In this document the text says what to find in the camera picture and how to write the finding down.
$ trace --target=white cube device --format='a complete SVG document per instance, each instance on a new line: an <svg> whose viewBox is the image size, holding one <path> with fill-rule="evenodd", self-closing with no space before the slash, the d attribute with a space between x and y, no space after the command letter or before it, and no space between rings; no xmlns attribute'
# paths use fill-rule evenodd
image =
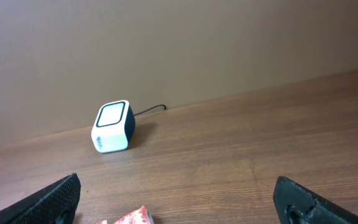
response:
<svg viewBox="0 0 358 224"><path fill-rule="evenodd" d="M128 148L135 131L135 116L129 102L115 101L103 105L92 128L92 141L100 153Z"/></svg>

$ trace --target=wood grain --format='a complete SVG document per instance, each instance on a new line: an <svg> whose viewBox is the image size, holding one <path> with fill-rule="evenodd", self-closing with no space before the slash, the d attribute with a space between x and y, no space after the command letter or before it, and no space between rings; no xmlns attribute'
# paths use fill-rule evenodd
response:
<svg viewBox="0 0 358 224"><path fill-rule="evenodd" d="M0 209L76 172L77 223L143 204L159 223L278 223L285 175L358 215L358 71L136 121L121 152L99 154L91 128L1 146Z"/></svg>

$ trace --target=wooden table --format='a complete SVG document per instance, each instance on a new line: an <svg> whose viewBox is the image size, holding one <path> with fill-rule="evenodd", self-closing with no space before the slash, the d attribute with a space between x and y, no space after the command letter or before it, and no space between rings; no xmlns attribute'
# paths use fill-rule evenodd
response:
<svg viewBox="0 0 358 224"><path fill-rule="evenodd" d="M285 175L358 215L358 71L136 117L126 151L91 128L0 147L0 209L76 172L76 223L146 205L157 223L278 223Z"/></svg>

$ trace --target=wall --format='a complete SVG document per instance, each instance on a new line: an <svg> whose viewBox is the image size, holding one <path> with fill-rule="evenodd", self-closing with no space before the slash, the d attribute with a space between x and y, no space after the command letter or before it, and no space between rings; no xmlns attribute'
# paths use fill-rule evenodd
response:
<svg viewBox="0 0 358 224"><path fill-rule="evenodd" d="M358 1L0 1L0 144L358 68Z"/></svg>

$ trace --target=black textured object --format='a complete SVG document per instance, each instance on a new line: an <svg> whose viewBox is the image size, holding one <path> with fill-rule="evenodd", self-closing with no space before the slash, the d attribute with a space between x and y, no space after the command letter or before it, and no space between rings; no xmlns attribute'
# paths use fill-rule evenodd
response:
<svg viewBox="0 0 358 224"><path fill-rule="evenodd" d="M273 194L282 224L358 224L358 216L300 184L279 177Z"/></svg>
<svg viewBox="0 0 358 224"><path fill-rule="evenodd" d="M71 224L81 183L72 174L0 211L0 224Z"/></svg>

